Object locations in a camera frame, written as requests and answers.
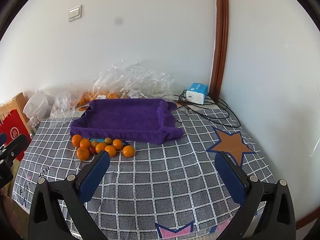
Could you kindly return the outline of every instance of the tissue box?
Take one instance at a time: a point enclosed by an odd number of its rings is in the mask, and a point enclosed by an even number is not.
[[[186,98],[189,102],[203,105],[207,93],[207,85],[201,83],[193,83],[186,92]]]

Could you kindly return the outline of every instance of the wall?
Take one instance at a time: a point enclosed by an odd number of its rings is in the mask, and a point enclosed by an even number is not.
[[[320,205],[320,33],[296,0],[229,0],[220,96],[288,182],[296,219]]]
[[[303,240],[306,235],[309,233],[310,229],[314,226],[317,220],[312,221],[311,223],[305,225],[303,228],[300,228],[296,231],[296,240]]]
[[[83,17],[68,22],[80,4]],[[172,73],[176,92],[209,84],[215,11],[215,0],[29,0],[0,42],[0,102],[21,91],[89,88],[121,59]]]

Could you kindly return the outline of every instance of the blue gripper pad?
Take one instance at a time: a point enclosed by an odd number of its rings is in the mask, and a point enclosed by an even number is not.
[[[99,186],[100,181],[108,170],[109,165],[110,156],[108,152],[104,152],[80,185],[80,192],[78,194],[78,197],[81,203],[85,203],[91,200],[94,192]]]
[[[0,134],[0,146],[4,145],[7,141],[7,135],[3,132]]]
[[[246,188],[238,178],[236,173],[230,167],[229,163],[222,157],[221,153],[217,153],[214,157],[214,166],[226,185],[232,200],[242,205],[246,200]]]

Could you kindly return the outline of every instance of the purple towel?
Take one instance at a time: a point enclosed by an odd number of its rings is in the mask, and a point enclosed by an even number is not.
[[[175,103],[163,99],[93,100],[84,115],[71,123],[70,135],[156,144],[179,140],[184,132],[175,127],[170,113],[176,108]]]

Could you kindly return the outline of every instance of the plastic bag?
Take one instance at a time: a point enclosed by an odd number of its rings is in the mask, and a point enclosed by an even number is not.
[[[80,98],[77,106],[84,106],[85,104],[89,103],[90,102],[90,95],[91,95],[90,91],[84,92],[82,94],[82,97]]]
[[[174,78],[165,73],[149,70],[142,63],[124,67],[124,61],[99,73],[95,79],[90,101],[112,98],[163,98],[173,101],[171,90]]]
[[[73,117],[82,95],[78,91],[65,91],[56,95],[50,118]]]
[[[130,98],[162,98],[173,101],[174,78],[160,71],[149,70],[142,63],[127,67],[127,80],[123,92]]]
[[[47,111],[50,109],[46,94],[38,90],[26,103],[23,113],[31,119],[36,117],[39,121],[45,119]]]
[[[125,79],[125,73],[115,65],[100,72],[99,77],[94,80],[89,100],[122,98],[121,90],[124,87]]]
[[[26,103],[23,108],[23,113],[30,119],[27,122],[32,135],[36,134],[40,122],[47,119],[48,113],[51,109],[47,95],[38,90]]]

